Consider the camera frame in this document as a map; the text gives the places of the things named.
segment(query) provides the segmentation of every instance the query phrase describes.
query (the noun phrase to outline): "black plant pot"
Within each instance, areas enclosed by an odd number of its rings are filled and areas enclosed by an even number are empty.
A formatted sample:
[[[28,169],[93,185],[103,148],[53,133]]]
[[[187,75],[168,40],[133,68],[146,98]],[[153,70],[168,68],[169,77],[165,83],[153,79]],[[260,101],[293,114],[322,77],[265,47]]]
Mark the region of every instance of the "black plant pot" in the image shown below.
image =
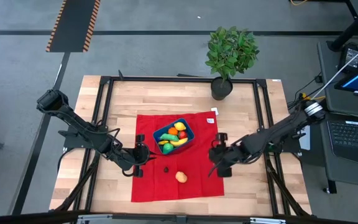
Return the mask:
[[[211,91],[215,100],[223,100],[233,90],[233,83],[227,79],[223,82],[222,77],[216,77],[212,80]]]

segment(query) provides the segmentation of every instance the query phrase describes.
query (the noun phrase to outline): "keyboard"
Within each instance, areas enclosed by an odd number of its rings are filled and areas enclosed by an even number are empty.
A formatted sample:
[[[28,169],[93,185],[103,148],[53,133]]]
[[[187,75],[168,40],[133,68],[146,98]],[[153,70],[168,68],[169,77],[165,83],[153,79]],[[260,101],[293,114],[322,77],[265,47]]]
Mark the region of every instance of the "keyboard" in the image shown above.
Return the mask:
[[[335,156],[358,162],[358,122],[327,121]]]

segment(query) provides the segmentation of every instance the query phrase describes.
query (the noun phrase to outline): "green leaves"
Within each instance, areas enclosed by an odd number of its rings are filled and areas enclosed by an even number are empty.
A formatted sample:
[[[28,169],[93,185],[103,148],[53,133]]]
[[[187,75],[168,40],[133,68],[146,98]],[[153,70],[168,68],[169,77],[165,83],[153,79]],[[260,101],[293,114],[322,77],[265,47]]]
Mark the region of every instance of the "green leaves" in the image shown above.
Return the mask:
[[[239,31],[235,26],[228,30],[218,27],[210,36],[209,60],[205,64],[211,67],[211,74],[218,72],[223,79],[227,79],[254,66],[259,50],[254,35],[247,29]]]

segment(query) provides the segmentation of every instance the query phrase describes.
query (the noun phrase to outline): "red apple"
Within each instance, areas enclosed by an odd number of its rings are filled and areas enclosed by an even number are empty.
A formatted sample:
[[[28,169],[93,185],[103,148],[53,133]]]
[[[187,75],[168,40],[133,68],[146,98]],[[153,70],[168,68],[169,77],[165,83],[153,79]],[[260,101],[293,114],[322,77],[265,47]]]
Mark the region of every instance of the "red apple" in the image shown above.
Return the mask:
[[[179,131],[178,138],[179,139],[187,138],[187,133],[185,131]]]

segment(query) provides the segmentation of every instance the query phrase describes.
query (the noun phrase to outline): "red cloth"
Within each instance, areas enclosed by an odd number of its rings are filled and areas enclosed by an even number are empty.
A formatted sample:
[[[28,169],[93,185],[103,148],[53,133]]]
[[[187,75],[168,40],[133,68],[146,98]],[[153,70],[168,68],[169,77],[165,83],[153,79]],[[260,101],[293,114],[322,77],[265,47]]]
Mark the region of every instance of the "red cloth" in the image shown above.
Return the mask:
[[[153,139],[153,132],[184,118],[195,138],[186,146],[171,154],[163,155]],[[223,178],[216,170],[208,177],[213,163],[208,159],[211,141],[218,133],[215,112],[178,115],[138,115],[136,134],[145,134],[144,143],[157,155],[156,159],[141,166],[143,177],[133,177],[132,202],[151,202],[155,200],[176,200],[194,197],[224,195]],[[186,183],[179,183],[175,175],[178,171],[187,176]]]

